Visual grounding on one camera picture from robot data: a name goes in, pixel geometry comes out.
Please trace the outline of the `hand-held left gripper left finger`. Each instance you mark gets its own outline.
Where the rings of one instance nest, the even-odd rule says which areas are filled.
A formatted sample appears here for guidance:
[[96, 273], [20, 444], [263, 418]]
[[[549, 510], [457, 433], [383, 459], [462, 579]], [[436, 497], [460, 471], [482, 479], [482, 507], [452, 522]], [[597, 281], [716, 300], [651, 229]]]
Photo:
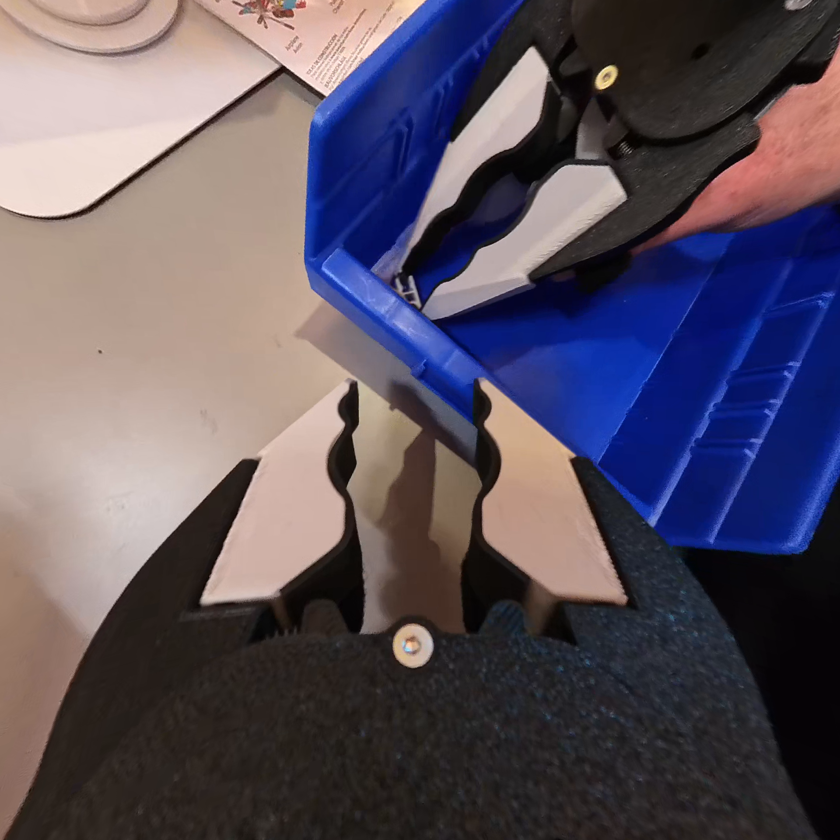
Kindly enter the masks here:
[[330, 601], [361, 629], [361, 541], [349, 483], [357, 460], [359, 386], [346, 380], [258, 454], [202, 607], [267, 604], [284, 629]]

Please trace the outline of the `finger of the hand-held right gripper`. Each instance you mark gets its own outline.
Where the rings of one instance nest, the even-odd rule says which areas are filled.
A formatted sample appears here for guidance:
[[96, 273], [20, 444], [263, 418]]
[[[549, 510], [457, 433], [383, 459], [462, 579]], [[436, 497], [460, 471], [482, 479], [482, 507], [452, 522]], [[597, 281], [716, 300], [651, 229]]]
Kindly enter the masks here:
[[465, 125], [452, 132], [396, 272], [414, 277], [449, 233], [508, 175], [535, 175], [553, 152], [553, 79], [527, 48]]
[[603, 161], [563, 163], [528, 195], [516, 221], [442, 280], [421, 308], [432, 321], [484, 307], [530, 288], [536, 270], [621, 206], [627, 194]]

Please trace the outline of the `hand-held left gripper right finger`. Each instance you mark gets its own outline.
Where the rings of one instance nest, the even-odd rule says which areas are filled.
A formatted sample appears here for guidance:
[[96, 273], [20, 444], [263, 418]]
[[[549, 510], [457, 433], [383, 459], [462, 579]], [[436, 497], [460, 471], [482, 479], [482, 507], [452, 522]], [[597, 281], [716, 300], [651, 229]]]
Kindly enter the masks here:
[[476, 379], [472, 423], [480, 488], [463, 560], [463, 619], [476, 634], [513, 604], [535, 634], [573, 634], [567, 605], [629, 606], [579, 459], [497, 385]]

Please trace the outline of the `blue plastic bin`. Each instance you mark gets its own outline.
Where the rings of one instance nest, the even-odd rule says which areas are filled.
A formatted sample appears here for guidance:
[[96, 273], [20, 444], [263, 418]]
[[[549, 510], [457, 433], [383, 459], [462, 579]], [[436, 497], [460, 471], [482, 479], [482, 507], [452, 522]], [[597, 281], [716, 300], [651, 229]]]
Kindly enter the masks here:
[[491, 378], [671, 543], [806, 550], [838, 482], [838, 210], [648, 251], [433, 323], [372, 268], [518, 2], [426, 2], [315, 112], [311, 287], [469, 415]]

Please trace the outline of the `person's right hand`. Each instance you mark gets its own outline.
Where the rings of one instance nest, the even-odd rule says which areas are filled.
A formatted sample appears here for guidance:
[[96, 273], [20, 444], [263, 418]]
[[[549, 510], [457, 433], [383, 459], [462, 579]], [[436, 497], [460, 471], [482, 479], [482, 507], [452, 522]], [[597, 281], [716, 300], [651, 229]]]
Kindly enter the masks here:
[[754, 152], [721, 173], [689, 210], [635, 249], [702, 233], [737, 233], [838, 202], [839, 55], [822, 78], [788, 90], [759, 120]]

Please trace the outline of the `illustrated instruction sheet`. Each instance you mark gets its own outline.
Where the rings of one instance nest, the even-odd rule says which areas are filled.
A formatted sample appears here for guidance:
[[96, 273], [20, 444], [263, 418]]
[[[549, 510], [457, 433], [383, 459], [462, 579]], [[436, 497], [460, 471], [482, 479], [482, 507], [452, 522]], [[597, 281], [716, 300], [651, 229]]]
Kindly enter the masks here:
[[198, 5], [328, 96], [423, 1], [199, 1]]

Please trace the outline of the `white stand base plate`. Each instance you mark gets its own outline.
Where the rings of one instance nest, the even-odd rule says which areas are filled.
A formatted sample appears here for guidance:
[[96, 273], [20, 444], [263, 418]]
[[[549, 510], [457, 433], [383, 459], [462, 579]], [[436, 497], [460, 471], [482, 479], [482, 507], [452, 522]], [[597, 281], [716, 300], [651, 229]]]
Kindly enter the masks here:
[[195, 2], [151, 45], [86, 54], [2, 11], [1, 204], [79, 214], [187, 139], [278, 64]]

